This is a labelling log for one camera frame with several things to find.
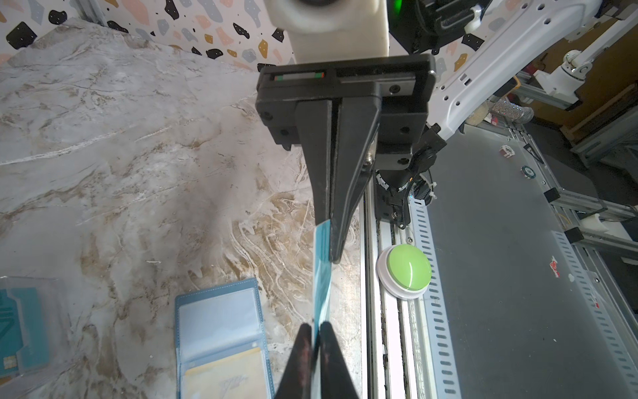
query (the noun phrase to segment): marble surface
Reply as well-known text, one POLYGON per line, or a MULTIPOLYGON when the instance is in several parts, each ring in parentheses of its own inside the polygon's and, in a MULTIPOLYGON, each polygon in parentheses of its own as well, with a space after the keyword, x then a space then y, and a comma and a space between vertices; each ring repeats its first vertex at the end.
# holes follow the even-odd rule
MULTIPOLYGON (((257 76, 79 20, 0 66, 0 275, 63 280, 75 360, 30 397, 174 397, 175 297, 252 276, 279 384, 311 320, 314 218, 257 76)), ((331 320, 360 392, 356 218, 331 320)))

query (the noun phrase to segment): metal surface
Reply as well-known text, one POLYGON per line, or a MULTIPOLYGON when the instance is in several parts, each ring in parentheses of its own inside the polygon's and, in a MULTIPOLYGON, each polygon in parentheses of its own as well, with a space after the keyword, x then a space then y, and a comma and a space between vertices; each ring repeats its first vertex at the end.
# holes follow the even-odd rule
POLYGON ((631 108, 618 119, 578 143, 571 152, 578 155, 585 166, 601 160, 618 144, 638 133, 638 107, 631 108))
POLYGON ((436 382, 434 380, 434 360, 427 329, 426 304, 423 297, 408 302, 410 313, 410 331, 414 351, 415 378, 417 381, 417 398, 436 399, 436 382))
MULTIPOLYGON (((392 225, 379 222, 379 252, 393 245, 392 225)), ((381 286, 381 306, 383 342, 385 344, 386 392, 391 399, 406 398, 405 378, 403 369, 403 350, 401 348, 401 323, 399 321, 399 299, 381 286)))
POLYGON ((624 376, 590 307, 558 264, 557 218, 513 140, 455 135, 432 169, 428 208, 465 398, 624 398, 624 376), (516 156, 498 154, 503 144, 516 156))
POLYGON ((439 273, 433 232, 424 201, 410 197, 410 213, 413 216, 412 229, 415 244, 426 254, 432 267, 432 280, 423 295, 424 312, 427 320, 434 381, 440 398, 460 398, 459 376, 456 358, 452 349, 452 337, 443 298, 443 284, 439 273))
POLYGON ((374 183, 368 182, 364 195, 365 246, 366 246, 366 326, 367 326, 367 380, 369 397, 385 398, 385 372, 383 371, 381 286, 376 274, 376 259, 379 256, 377 224, 375 220, 374 183))
POLYGON ((630 259, 638 259, 638 243, 583 227, 574 227, 565 232, 569 241, 615 253, 630 259))
POLYGON ((360 274, 359 274, 359 292, 361 295, 360 303, 361 303, 361 398, 366 399, 368 393, 368 382, 369 377, 367 374, 368 366, 368 347, 370 345, 370 338, 368 332, 368 323, 367 323, 367 271, 369 259, 367 257, 367 248, 366 248, 366 197, 364 194, 364 198, 359 202, 359 245, 361 249, 360 253, 360 274))
MULTIPOLYGON (((587 273, 587 271, 583 269, 582 264, 576 257, 574 249, 567 241, 567 237, 564 233, 553 232, 553 235, 567 263, 567 267, 563 267, 562 270, 567 269, 573 273, 568 275, 569 280, 574 283, 573 285, 576 287, 574 289, 581 293, 583 301, 589 306, 591 317, 596 320, 598 330, 605 337, 609 354, 613 357, 619 373, 623 376, 625 385, 631 390, 633 397, 638 397, 638 395, 636 395, 638 394, 638 373, 636 366, 629 356, 625 343, 616 330, 616 326, 607 311, 605 302, 612 307, 613 304, 609 301, 604 301, 602 297, 604 290, 598 290, 596 284, 591 281, 590 273, 587 273)), ((635 346, 635 339, 629 343, 635 346)))
POLYGON ((605 303, 605 309, 613 320, 617 334, 631 354, 630 357, 638 359, 638 321, 636 321, 634 311, 622 295, 620 288, 616 285, 616 280, 596 250, 579 245, 572 246, 572 249, 583 268, 595 275, 593 280, 596 284, 594 286, 605 303))
POLYGON ((531 84, 521 82, 521 87, 516 89, 516 94, 523 97, 531 98, 532 100, 540 101, 545 104, 552 105, 553 107, 560 109, 567 109, 573 104, 563 101, 559 98, 550 96, 542 88, 533 86, 531 84))
MULTIPOLYGON (((408 244, 408 235, 405 230, 394 226, 394 237, 397 244, 408 244)), ((403 373, 406 380, 406 398, 418 397, 417 376, 414 359, 413 337, 410 322, 409 302, 399 300, 399 327, 401 328, 401 355, 403 357, 403 373)))
MULTIPOLYGON (((544 165, 537 163, 537 167, 543 175, 543 178, 547 181, 548 186, 554 187, 552 190, 556 190, 561 197, 561 200, 554 201, 551 205, 564 228, 579 224, 581 217, 576 213, 576 210, 591 211, 594 207, 600 206, 601 202, 604 207, 607 208, 607 210, 601 214, 604 217, 623 219, 632 215, 630 207, 626 205, 599 200, 561 188, 553 171, 544 159, 543 154, 538 150, 538 146, 533 140, 533 137, 527 133, 525 127, 520 124, 513 124, 512 129, 519 132, 524 141, 528 140, 532 147, 537 150, 537 153, 543 161, 545 161, 544 165)), ((610 297, 610 303, 614 305, 608 306, 607 311, 618 314, 616 317, 618 322, 614 323, 625 342, 634 342, 634 345, 628 345, 628 349, 633 353, 632 358, 638 358, 638 343, 636 343, 638 337, 638 320, 636 320, 633 309, 629 306, 622 291, 620 291, 616 280, 607 268, 607 265, 605 265, 603 258, 600 256, 600 253, 592 247, 585 248, 582 245, 574 245, 572 248, 581 261, 581 264, 587 270, 595 272, 598 275, 601 284, 604 286, 604 291, 606 291, 610 297)))

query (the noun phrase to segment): green button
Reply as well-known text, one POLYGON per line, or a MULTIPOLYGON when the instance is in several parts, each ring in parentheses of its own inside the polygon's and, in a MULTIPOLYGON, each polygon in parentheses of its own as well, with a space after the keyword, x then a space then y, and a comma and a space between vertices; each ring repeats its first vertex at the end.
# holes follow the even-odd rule
POLYGON ((409 244, 397 245, 390 251, 388 270, 397 284, 412 291, 425 288, 432 278, 426 254, 409 244))

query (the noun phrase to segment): terrazzo wallpaper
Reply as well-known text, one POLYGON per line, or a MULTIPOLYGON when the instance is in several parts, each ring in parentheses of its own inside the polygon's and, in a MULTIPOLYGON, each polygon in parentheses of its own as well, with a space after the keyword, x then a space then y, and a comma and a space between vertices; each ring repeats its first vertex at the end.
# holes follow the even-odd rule
POLYGON ((95 1, 109 27, 146 40, 254 71, 294 63, 286 33, 271 24, 263 0, 95 1))
POLYGON ((0 0, 0 64, 73 17, 75 0, 0 0))

